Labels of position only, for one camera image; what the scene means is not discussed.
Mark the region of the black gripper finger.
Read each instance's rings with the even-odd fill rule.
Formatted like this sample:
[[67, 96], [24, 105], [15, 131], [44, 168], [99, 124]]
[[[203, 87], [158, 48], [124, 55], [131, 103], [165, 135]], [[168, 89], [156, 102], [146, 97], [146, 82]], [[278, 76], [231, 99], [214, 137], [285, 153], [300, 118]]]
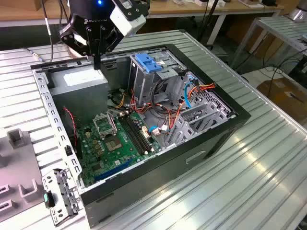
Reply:
[[96, 69], [101, 68], [101, 57], [113, 51], [123, 38], [124, 36], [119, 29], [114, 27], [108, 30], [106, 27], [100, 26]]
[[97, 46], [92, 29], [85, 25], [66, 25], [59, 31], [63, 43], [82, 56], [87, 56], [96, 69]]

